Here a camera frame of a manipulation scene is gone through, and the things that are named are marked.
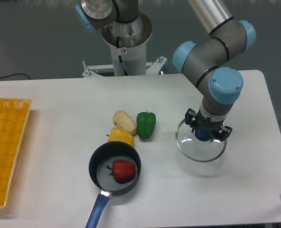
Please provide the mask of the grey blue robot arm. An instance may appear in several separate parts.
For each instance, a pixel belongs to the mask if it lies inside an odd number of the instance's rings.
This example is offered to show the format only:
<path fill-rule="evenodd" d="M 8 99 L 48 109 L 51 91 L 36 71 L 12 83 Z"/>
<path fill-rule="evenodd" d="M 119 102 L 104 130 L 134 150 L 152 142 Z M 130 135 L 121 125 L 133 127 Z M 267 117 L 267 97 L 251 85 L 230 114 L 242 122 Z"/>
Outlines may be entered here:
<path fill-rule="evenodd" d="M 189 109 L 184 121 L 200 141 L 225 141 L 232 129 L 223 124 L 243 86 L 241 74 L 224 63 L 249 49 L 256 31 L 237 21 L 221 0 L 192 0 L 190 5 L 210 39 L 200 45 L 182 43 L 172 62 L 203 95 L 198 112 Z M 150 19 L 136 0 L 82 0 L 75 5 L 81 24 L 90 33 L 100 31 L 109 44 L 116 76 L 143 75 L 146 42 L 152 35 Z"/>

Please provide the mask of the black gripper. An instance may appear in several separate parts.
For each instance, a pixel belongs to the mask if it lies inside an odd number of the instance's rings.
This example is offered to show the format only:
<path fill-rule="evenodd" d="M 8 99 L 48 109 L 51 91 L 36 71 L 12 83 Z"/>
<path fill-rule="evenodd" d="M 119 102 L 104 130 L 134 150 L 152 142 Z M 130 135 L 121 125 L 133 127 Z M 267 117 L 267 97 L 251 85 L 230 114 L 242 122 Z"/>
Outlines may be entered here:
<path fill-rule="evenodd" d="M 229 126 L 222 126 L 224 120 L 213 122 L 210 117 L 204 118 L 200 112 L 195 115 L 195 111 L 191 108 L 186 111 L 184 122 L 192 130 L 195 130 L 194 134 L 198 140 L 211 140 L 214 138 L 223 142 L 233 130 Z"/>

